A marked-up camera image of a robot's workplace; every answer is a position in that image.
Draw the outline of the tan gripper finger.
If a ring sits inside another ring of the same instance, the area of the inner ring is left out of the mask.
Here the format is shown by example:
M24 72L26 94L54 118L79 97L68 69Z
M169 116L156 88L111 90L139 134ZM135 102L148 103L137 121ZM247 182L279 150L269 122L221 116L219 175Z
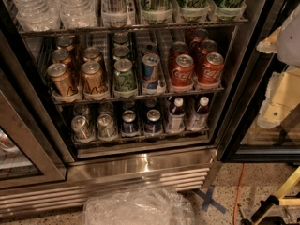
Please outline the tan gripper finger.
M257 125L261 128L279 126L299 103L300 68L288 67L281 73L273 72L259 110Z
M256 50L260 53L276 53L278 51L278 34L281 28L276 29L271 35L261 41Z

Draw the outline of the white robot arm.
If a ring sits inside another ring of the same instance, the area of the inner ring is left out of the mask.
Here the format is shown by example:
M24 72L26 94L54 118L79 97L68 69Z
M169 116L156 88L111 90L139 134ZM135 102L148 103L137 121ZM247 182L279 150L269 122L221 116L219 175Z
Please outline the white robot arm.
M274 128L300 104L300 5L256 50L275 53L288 66L286 71L272 73L257 119L261 128Z

